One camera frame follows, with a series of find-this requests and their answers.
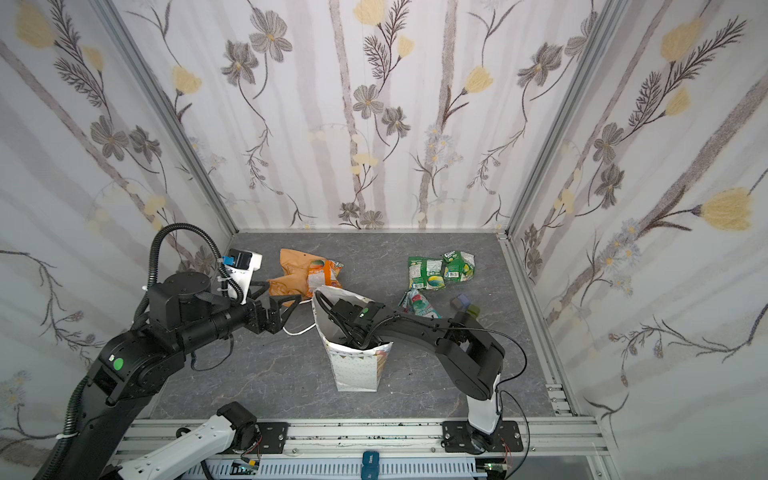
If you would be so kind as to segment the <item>teal snack packet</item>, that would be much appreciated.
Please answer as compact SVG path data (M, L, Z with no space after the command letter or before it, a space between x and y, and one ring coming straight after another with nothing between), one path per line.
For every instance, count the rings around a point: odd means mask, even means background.
M426 318L441 318L441 315L418 289L407 291L400 303L401 309L409 314Z

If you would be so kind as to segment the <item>cartoon animal paper bag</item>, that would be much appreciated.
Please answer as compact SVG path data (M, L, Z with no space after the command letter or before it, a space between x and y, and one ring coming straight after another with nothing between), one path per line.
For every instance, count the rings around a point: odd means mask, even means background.
M341 330L328 318L315 298L302 300L299 305L299 309L312 313L312 325L301 330L284 326L282 331L291 337L317 333L329 358L339 392L376 392L393 344L383 343L363 350L345 346Z

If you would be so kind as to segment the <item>green yellow snack packet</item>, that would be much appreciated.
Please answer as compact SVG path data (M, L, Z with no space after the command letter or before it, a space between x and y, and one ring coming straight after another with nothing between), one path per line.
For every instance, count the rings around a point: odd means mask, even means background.
M474 278L475 257L473 254L453 250L443 255L442 276L446 283L466 282Z

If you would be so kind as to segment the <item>brown snack packet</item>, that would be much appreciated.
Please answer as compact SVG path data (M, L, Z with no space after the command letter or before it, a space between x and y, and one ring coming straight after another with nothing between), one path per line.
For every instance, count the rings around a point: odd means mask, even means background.
M280 266L283 275L269 280L271 296L300 295L303 300L309 298L309 270L319 257L292 249L280 251Z

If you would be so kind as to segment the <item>orange snack packet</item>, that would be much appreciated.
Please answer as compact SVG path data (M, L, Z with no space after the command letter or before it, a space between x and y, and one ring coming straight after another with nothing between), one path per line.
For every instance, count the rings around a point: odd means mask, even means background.
M307 269L307 296L312 297L321 286L341 288L338 276L342 270L340 262L325 258L312 260Z

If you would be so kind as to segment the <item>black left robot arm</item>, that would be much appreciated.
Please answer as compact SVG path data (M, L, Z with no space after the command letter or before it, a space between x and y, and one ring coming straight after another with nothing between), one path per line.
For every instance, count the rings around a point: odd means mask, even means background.
M181 272L159 281L164 239L186 230L212 250L218 269L217 290L200 272ZM96 479L104 471L129 426L167 380L200 348L245 328L255 334L277 333L301 298L259 300L268 283L239 285L213 239L189 223L163 227L149 252L146 291L131 328L108 341L70 396L63 431L37 473L39 479Z

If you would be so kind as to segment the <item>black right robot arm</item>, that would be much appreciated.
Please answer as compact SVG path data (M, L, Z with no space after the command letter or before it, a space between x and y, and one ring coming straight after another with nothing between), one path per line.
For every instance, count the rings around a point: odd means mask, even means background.
M502 387L506 334L488 330L465 309L450 318L418 316L351 292L322 287L311 300L315 325L340 391L369 392L380 382L395 344L431 354L451 384L466 398L463 421L442 424L442 445L450 453L522 450L515 428L505 425Z

